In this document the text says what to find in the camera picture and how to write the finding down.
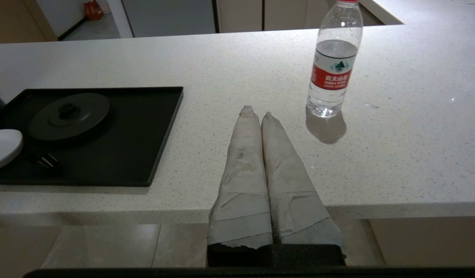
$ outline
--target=white plate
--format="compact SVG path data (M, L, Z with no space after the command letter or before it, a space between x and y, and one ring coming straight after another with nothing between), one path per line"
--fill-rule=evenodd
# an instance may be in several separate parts
M0 168L11 162L23 148L23 135L14 129L0 130Z

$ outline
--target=white countertop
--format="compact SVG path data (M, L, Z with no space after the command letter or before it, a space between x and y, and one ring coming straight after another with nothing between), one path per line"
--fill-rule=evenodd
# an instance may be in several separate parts
M6 102L26 88L185 94L149 188L0 185L0 225L206 222L245 104L280 119L333 216L475 216L475 5L375 2L405 25L365 28L335 144L306 126L317 30L0 44Z

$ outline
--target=water bottle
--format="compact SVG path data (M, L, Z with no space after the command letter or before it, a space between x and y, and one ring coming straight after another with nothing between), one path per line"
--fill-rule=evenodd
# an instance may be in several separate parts
M307 107L316 116L338 114L363 35L358 0L338 0L318 31Z

